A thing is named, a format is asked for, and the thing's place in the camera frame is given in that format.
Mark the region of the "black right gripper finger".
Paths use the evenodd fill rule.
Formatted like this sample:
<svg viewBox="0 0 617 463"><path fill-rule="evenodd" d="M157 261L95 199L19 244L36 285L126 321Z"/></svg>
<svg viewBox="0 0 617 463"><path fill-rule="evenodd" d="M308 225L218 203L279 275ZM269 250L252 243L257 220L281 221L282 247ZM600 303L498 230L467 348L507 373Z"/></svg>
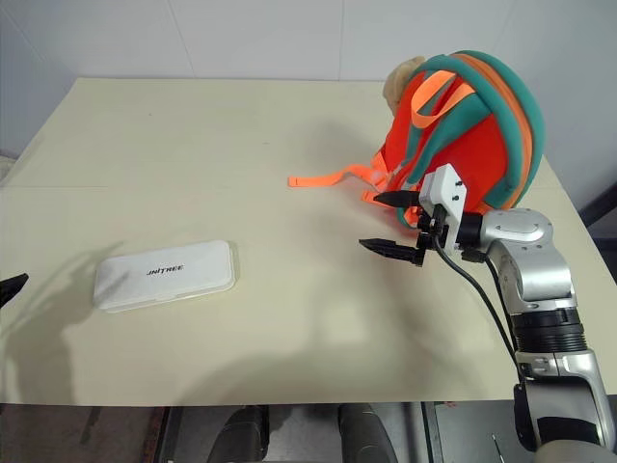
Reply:
<svg viewBox="0 0 617 463"><path fill-rule="evenodd" d="M367 238L360 239L359 243L365 249L384 258L404 260L410 263L416 262L416 248L399 245L393 240L386 240L383 238Z"/></svg>
<svg viewBox="0 0 617 463"><path fill-rule="evenodd" d="M417 191L387 191L376 195L373 200L395 208L410 208L419 206L419 193Z"/></svg>

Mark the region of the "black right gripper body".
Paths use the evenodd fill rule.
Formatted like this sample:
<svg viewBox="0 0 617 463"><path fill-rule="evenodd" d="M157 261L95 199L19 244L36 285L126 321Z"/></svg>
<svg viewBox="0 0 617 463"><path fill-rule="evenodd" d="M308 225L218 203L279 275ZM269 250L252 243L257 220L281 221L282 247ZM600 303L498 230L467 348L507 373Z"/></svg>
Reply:
<svg viewBox="0 0 617 463"><path fill-rule="evenodd" d="M419 234L416 240L416 251L413 264L421 267L428 251L436 251L440 256L444 254L444 244L447 238L448 225L445 222L446 209L437 204L432 214L423 211L418 220Z"/></svg>

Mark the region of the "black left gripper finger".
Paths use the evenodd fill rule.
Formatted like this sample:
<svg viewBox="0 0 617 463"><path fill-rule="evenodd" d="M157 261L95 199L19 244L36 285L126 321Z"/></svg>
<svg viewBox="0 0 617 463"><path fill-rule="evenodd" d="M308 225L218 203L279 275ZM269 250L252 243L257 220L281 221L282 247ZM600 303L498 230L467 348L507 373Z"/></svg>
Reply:
<svg viewBox="0 0 617 463"><path fill-rule="evenodd" d="M27 273L11 277L0 282L0 307L9 303L25 286L29 279Z"/></svg>

